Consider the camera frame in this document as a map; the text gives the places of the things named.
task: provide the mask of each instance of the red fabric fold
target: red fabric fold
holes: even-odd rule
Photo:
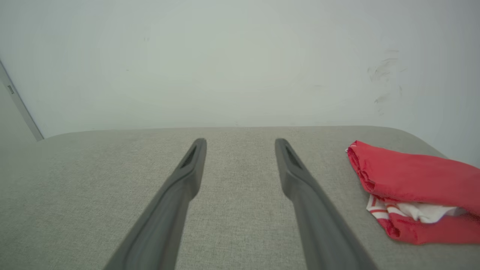
[[[423,202],[464,208],[468,214],[444,216],[425,224],[389,214],[378,219],[387,234],[413,244],[480,244],[480,169],[426,155],[404,154],[355,141],[347,150],[365,191],[384,202]]]

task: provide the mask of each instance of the gray metal frame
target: gray metal frame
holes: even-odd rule
[[[3,67],[3,64],[1,63],[1,61],[0,61],[0,81],[3,83],[8,93],[10,94],[10,97],[12,98],[13,102],[17,106],[18,111],[24,118],[25,123],[27,124],[28,128],[32,132],[33,136],[35,137],[35,140],[36,141],[43,140],[42,133],[36,126],[35,122],[32,119],[32,116],[30,115],[27,108],[25,107],[25,104],[23,103],[22,99],[18,95],[17,89],[15,88],[12,81],[10,80],[10,77],[8,76],[7,71]]]

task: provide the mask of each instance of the folded clothing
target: folded clothing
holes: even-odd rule
[[[367,210],[388,236],[412,244],[480,244],[480,170],[462,162],[404,154],[355,141],[348,158]]]

